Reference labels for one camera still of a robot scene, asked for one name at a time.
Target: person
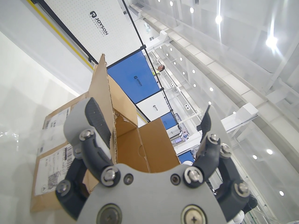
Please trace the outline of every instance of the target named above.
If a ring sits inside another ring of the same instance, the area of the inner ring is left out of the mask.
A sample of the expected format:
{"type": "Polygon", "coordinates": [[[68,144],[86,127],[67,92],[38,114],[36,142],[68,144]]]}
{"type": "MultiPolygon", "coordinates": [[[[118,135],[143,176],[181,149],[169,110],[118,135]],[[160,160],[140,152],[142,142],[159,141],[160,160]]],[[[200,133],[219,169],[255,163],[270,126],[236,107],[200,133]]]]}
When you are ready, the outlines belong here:
{"type": "Polygon", "coordinates": [[[151,70],[152,70],[153,76],[159,76],[160,72],[162,72],[164,69],[165,69],[164,65],[160,65],[160,66],[158,66],[158,68],[155,68],[157,75],[155,74],[155,71],[153,69],[151,69],[151,70]]]}

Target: joyson logo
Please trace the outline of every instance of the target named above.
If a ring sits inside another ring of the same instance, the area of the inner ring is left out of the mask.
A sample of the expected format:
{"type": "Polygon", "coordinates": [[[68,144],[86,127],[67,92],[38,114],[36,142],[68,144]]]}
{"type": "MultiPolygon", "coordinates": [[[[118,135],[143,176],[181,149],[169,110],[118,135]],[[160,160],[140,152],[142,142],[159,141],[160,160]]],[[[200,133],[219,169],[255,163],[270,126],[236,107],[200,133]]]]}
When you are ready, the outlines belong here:
{"type": "Polygon", "coordinates": [[[96,12],[91,11],[90,12],[91,18],[93,19],[95,25],[102,31],[103,35],[108,35],[108,31],[106,30],[106,28],[104,27],[104,25],[102,24],[101,20],[99,18],[97,18],[96,12]]]}
{"type": "Polygon", "coordinates": [[[138,79],[137,76],[134,76],[134,79],[135,79],[135,81],[136,81],[140,86],[142,86],[142,83],[140,82],[140,80],[138,79]]]}

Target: pegboard panel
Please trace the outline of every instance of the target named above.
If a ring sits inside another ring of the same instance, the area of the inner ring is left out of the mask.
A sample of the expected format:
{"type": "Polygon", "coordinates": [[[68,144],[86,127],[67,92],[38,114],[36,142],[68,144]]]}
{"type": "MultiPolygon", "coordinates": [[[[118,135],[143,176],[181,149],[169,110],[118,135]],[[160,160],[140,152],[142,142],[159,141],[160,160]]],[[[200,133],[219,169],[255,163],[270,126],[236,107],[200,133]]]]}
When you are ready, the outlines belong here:
{"type": "Polygon", "coordinates": [[[117,0],[45,0],[49,7],[98,61],[108,66],[141,47],[117,0]]]}

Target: cardboard box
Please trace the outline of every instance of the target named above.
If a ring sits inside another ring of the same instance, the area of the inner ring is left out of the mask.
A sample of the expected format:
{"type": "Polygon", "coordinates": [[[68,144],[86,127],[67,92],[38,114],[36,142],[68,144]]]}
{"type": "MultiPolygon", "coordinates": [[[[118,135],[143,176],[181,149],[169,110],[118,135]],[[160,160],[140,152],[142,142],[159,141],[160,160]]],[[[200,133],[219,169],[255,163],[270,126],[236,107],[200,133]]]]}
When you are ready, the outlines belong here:
{"type": "MultiPolygon", "coordinates": [[[[71,112],[76,103],[88,97],[93,97],[97,101],[111,131],[110,153],[113,163],[124,163],[146,173],[167,171],[180,164],[160,118],[138,128],[136,107],[119,85],[107,74],[104,55],[102,55],[94,71],[88,92],[47,116],[43,128],[46,127],[47,122],[52,117],[68,108],[71,112]]],[[[61,173],[57,169],[57,162],[61,159],[61,154],[63,154],[63,158],[65,156],[64,160],[66,160],[67,165],[73,160],[67,141],[37,156],[32,186],[31,211],[61,208],[55,195],[56,182],[52,182],[52,175],[49,176],[47,168],[49,163],[52,163],[53,175],[57,176],[57,173],[61,173]],[[43,185],[39,178],[43,174],[45,177],[44,172],[47,172],[46,177],[49,176],[50,178],[48,178],[48,185],[43,185]],[[48,190],[49,181],[51,182],[51,191],[43,193],[39,187],[41,185],[43,189],[47,188],[48,190]]],[[[62,165],[62,167],[63,173],[66,173],[66,165],[62,165]]],[[[89,191],[98,183],[89,171],[86,172],[83,182],[89,191]]]]}

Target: ceiling light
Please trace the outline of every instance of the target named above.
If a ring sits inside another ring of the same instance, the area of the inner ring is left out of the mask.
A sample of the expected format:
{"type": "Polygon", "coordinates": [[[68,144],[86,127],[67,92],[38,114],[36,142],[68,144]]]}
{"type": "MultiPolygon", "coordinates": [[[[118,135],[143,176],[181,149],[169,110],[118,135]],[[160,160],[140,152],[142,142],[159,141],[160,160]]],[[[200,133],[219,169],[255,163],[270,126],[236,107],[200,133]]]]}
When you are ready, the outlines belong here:
{"type": "Polygon", "coordinates": [[[215,21],[217,24],[220,24],[222,21],[222,17],[220,15],[217,15],[215,21]]]}
{"type": "Polygon", "coordinates": [[[266,45],[268,47],[270,47],[271,49],[275,49],[276,44],[277,44],[277,38],[275,38],[273,36],[268,37],[268,39],[266,41],[266,45]]]}

